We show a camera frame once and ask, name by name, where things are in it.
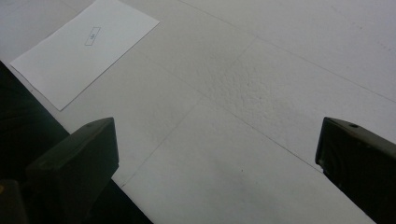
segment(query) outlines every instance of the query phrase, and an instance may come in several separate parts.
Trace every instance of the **small printed label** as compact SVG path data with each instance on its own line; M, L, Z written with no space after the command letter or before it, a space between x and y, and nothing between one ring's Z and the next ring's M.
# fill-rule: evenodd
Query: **small printed label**
M98 36L99 31L100 31L100 27L93 27L92 28L90 36L88 36L88 39L85 42L85 46L92 46L93 45L93 42L95 41L96 37Z

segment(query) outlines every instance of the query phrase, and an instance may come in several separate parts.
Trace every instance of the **white paper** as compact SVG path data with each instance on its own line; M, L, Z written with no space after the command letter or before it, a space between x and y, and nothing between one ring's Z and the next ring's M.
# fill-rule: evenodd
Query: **white paper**
M11 65L62 110L158 23L122 2L98 0Z

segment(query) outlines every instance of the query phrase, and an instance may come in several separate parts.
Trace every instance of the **dark floor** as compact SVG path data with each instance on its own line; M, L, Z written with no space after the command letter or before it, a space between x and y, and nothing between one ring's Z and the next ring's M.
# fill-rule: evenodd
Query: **dark floor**
M15 179L24 186L25 167L66 136L67 131L0 63L0 179ZM34 212L28 211L31 221ZM110 180L82 223L151 222Z

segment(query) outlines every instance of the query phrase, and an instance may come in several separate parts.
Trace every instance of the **white table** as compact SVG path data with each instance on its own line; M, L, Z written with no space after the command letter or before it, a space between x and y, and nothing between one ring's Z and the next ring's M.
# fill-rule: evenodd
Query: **white table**
M0 60L90 2L2 3ZM113 179L153 222L373 223L314 158L324 116L396 140L395 23L364 20L390 1L125 2L161 24L62 112L10 69L69 132L115 118Z

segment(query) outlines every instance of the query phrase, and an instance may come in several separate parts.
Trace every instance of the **white paper sheet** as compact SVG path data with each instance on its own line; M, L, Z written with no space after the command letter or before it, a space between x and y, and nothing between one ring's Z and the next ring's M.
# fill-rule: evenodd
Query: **white paper sheet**
M62 110L158 23L122 2L97 0L11 65Z

